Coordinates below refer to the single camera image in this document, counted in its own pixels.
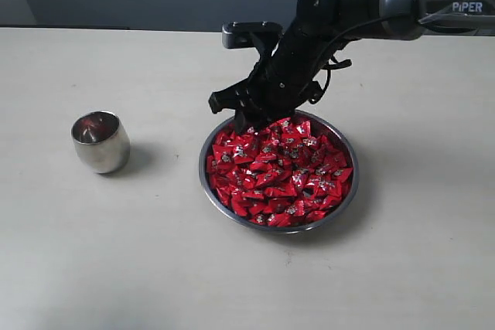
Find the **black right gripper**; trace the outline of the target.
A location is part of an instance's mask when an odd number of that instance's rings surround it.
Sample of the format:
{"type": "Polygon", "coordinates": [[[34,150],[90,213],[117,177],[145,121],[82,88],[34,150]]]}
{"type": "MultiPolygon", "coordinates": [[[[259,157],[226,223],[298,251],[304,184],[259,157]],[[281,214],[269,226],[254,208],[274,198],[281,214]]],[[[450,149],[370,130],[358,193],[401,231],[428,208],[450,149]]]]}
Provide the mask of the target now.
{"type": "Polygon", "coordinates": [[[252,78],[210,95],[211,112],[234,110],[236,134],[244,134],[250,128],[259,131],[290,116],[311,97],[307,86],[317,71],[348,43],[344,38],[333,42],[332,33],[321,36],[312,35],[311,31],[301,24],[291,24],[275,53],[252,78]]]}

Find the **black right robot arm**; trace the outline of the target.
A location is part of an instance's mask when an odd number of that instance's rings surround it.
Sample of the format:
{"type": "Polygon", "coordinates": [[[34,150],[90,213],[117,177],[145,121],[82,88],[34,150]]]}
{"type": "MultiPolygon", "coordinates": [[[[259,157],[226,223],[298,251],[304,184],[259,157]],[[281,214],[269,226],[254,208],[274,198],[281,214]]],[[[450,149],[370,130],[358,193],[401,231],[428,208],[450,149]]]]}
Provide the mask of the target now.
{"type": "Polygon", "coordinates": [[[297,0],[288,28],[275,22],[230,22],[222,28],[227,49],[254,48],[259,59],[240,82],[213,92],[213,113],[234,111],[234,128],[265,128],[318,103],[325,71],[347,68],[335,55],[361,39],[411,41],[426,31],[461,34],[494,26],[494,0],[297,0]]]}

